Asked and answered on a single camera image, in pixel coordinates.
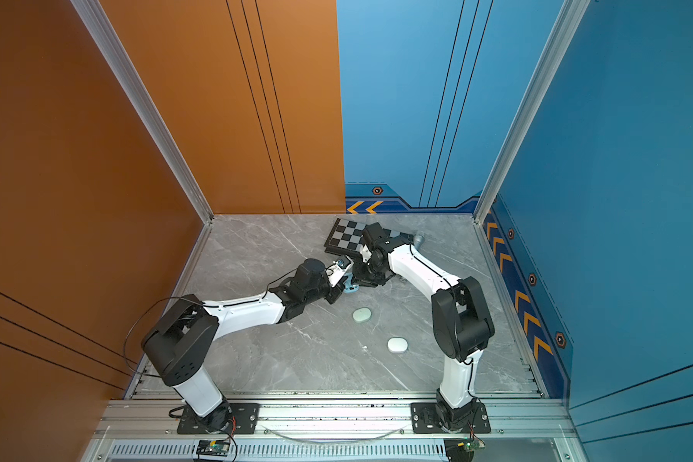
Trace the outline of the light blue earbud case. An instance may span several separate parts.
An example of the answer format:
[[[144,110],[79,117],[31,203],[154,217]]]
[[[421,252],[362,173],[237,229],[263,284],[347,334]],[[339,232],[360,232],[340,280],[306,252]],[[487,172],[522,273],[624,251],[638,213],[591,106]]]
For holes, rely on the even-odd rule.
[[[344,293],[345,294],[353,294],[359,290],[359,285],[358,284],[353,284],[351,281],[346,281],[345,282],[345,288],[344,288]]]

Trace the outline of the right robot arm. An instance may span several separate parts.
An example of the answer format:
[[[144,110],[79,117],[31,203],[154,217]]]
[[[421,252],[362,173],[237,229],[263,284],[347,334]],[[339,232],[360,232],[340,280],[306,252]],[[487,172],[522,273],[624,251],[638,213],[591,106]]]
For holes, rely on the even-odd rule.
[[[489,415],[475,393],[475,380],[495,325],[479,281],[444,271],[410,239],[392,237],[378,223],[366,225],[360,239],[361,256],[353,270],[357,284],[382,286],[398,275],[430,301],[434,339],[445,356],[436,392],[439,425],[448,432],[490,433]]]

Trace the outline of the white earbud case front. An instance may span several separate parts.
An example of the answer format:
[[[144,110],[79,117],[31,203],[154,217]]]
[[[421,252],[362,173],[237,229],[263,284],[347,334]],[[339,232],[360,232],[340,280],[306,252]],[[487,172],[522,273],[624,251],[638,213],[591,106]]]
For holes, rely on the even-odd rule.
[[[401,353],[407,352],[408,342],[404,338],[393,337],[393,338],[390,338],[388,340],[387,348],[388,348],[389,352],[391,352],[393,354],[401,354]]]

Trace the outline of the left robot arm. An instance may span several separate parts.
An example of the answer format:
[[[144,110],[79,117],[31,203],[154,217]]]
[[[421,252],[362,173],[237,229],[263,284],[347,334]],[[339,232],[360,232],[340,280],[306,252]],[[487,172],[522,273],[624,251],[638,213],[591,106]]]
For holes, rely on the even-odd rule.
[[[142,350],[163,383],[184,400],[183,408],[192,412],[199,427],[231,434],[232,407],[204,367],[213,342],[252,327],[287,323],[319,300],[333,304],[344,292],[352,266],[348,257],[330,266],[308,258],[261,295],[221,301],[181,296],[144,336]]]

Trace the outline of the white earbud case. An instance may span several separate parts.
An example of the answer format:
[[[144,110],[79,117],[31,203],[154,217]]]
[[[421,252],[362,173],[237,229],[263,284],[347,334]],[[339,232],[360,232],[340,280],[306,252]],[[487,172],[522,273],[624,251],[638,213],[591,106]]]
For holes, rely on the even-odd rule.
[[[372,310],[367,307],[358,308],[352,313],[352,319],[356,323],[365,323],[366,321],[369,321],[371,317]]]
[[[401,353],[407,352],[408,342],[404,338],[393,337],[393,338],[390,338],[388,340],[387,348],[388,348],[389,352],[391,352],[393,354],[401,354]]]

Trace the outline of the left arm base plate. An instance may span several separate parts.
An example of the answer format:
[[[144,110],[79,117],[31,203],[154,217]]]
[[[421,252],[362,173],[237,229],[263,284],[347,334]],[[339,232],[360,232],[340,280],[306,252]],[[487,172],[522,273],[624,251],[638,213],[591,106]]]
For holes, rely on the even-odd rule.
[[[200,417],[188,405],[169,411],[169,417],[178,421],[176,432],[181,435],[233,434],[252,435],[260,412],[257,402],[224,402],[210,415]]]

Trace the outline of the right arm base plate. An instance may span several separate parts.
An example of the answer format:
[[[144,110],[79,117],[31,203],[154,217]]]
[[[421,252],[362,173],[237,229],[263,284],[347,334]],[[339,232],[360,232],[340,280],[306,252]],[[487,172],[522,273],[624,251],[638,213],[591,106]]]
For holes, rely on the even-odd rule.
[[[479,400],[471,400],[456,409],[449,408],[444,402],[414,402],[410,410],[416,434],[492,432],[486,406]]]

